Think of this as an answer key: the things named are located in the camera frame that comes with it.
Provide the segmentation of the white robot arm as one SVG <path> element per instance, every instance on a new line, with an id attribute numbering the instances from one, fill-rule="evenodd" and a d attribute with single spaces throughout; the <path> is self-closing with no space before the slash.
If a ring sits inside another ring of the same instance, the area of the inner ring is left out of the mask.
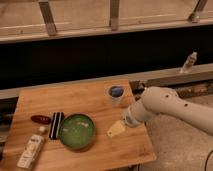
<path id="1" fill-rule="evenodd" d="M 183 100 L 174 89 L 166 87 L 146 88 L 141 98 L 129 105 L 122 118 L 108 129 L 107 135 L 112 138 L 159 114 L 180 119 L 213 136 L 213 108 Z"/>

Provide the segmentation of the white cylindrical wrist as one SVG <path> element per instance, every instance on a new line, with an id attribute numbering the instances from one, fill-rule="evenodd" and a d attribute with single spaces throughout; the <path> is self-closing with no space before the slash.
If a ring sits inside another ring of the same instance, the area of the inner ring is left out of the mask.
<path id="1" fill-rule="evenodd" d="M 112 138 L 116 135 L 119 135 L 121 134 L 122 132 L 125 131 L 125 124 L 128 126 L 128 127 L 137 127 L 140 125 L 140 122 L 138 122 L 134 117 L 133 115 L 131 114 L 131 110 L 130 108 L 127 108 L 124 112 L 123 112 L 123 115 L 122 115 L 122 119 L 123 121 L 121 120 L 118 120 L 116 121 L 111 127 L 110 129 L 107 131 L 107 135 Z"/>

